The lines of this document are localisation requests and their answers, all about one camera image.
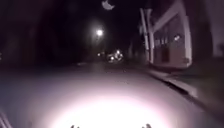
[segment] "light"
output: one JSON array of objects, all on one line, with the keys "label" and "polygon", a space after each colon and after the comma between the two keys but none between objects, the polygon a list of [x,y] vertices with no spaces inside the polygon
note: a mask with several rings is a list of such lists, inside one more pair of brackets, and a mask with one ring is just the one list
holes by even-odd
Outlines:
[{"label": "light", "polygon": [[117,50],[117,54],[120,54],[121,52],[119,50]]},{"label": "light", "polygon": [[110,59],[111,59],[111,60],[114,60],[114,57],[113,57],[113,56],[111,56],[111,57],[110,57]]},{"label": "light", "polygon": [[180,35],[174,36],[174,41],[179,41],[180,40]]},{"label": "light", "polygon": [[97,35],[98,37],[103,36],[103,30],[102,30],[102,29],[98,29],[98,30],[96,30],[96,35]]},{"label": "light", "polygon": [[169,128],[156,109],[148,109],[139,101],[117,97],[98,99],[79,106],[71,106],[58,116],[50,128]]}]

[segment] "street lamp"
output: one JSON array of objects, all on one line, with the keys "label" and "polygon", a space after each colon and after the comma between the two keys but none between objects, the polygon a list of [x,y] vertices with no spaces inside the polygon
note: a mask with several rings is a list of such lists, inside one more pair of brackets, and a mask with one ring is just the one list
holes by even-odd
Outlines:
[{"label": "street lamp", "polygon": [[97,29],[97,30],[96,30],[96,35],[97,35],[98,37],[102,37],[102,36],[103,36],[103,30],[102,30],[102,29]]}]

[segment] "moon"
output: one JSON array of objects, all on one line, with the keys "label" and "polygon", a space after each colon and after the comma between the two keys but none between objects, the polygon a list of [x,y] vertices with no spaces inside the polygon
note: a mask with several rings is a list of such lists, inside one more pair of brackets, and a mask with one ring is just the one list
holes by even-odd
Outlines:
[{"label": "moon", "polygon": [[102,1],[102,6],[103,6],[103,8],[106,9],[106,10],[112,10],[112,9],[115,7],[114,5],[110,5],[110,4],[108,3],[108,0],[106,0],[106,1]]}]

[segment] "dark sky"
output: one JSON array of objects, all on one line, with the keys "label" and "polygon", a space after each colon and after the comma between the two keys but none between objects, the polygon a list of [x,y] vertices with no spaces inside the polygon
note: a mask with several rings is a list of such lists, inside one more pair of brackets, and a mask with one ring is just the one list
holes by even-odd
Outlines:
[{"label": "dark sky", "polygon": [[[56,50],[56,54],[60,54],[62,58],[80,58],[88,54],[91,30],[101,26],[105,31],[101,45],[104,45],[107,51],[115,48],[125,50],[131,36],[138,32],[139,8],[143,1],[113,0],[110,3],[115,5],[115,8],[107,11],[103,9],[101,0],[54,0],[52,6],[43,13],[40,28],[44,30],[39,31],[42,35],[40,39],[43,38],[43,33],[46,33],[45,38],[46,35],[49,36],[49,31],[53,31],[58,40],[58,46],[55,47],[61,49]],[[46,48],[44,54],[49,52],[47,47],[52,49],[52,44],[43,45]],[[53,56],[49,55],[47,59],[52,59]]]}]

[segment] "illuminated road surface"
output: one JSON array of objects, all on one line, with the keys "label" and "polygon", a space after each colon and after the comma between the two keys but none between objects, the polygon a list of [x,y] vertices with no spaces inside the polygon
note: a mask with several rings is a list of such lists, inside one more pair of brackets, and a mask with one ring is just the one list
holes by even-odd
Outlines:
[{"label": "illuminated road surface", "polygon": [[2,78],[1,108],[14,128],[218,128],[203,110],[145,73],[82,65]]}]

